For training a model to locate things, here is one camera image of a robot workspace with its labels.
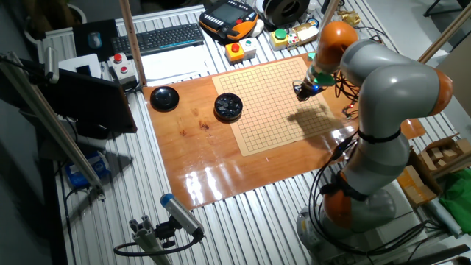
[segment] red button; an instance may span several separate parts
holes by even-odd
[[[120,63],[123,60],[123,57],[120,54],[115,54],[115,62]]]
[[[230,50],[233,51],[233,52],[238,52],[238,49],[240,47],[238,46],[237,43],[234,43],[231,47],[230,47]]]

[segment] computer monitor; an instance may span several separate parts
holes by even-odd
[[[30,71],[44,75],[44,65],[28,60],[21,62]],[[18,98],[13,85],[0,74],[0,99],[19,108],[27,107]],[[38,87],[56,114],[77,120],[80,135],[98,138],[94,136],[100,132],[94,131],[137,131],[127,98],[118,83],[60,69],[56,84],[39,84]]]

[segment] grid lines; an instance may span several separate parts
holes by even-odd
[[[322,95],[299,102],[292,82],[305,77],[302,58],[283,60],[213,78],[218,94],[242,99],[241,118],[231,124],[243,156],[290,144],[334,129]]]

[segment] wooden table surface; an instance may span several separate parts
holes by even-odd
[[[311,64],[307,54],[298,56]],[[347,121],[341,113],[350,100],[343,95],[337,99],[334,89],[328,88],[322,95],[343,129],[243,157],[230,125],[213,114],[218,94],[212,78],[172,84],[180,103],[168,113],[150,105],[155,88],[143,89],[171,191],[189,209],[318,169],[336,141],[357,129],[358,122]],[[404,121],[401,128],[409,139],[425,134],[416,119]]]

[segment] green cloth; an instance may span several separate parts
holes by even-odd
[[[465,233],[471,234],[471,169],[447,176],[441,204],[451,213]]]

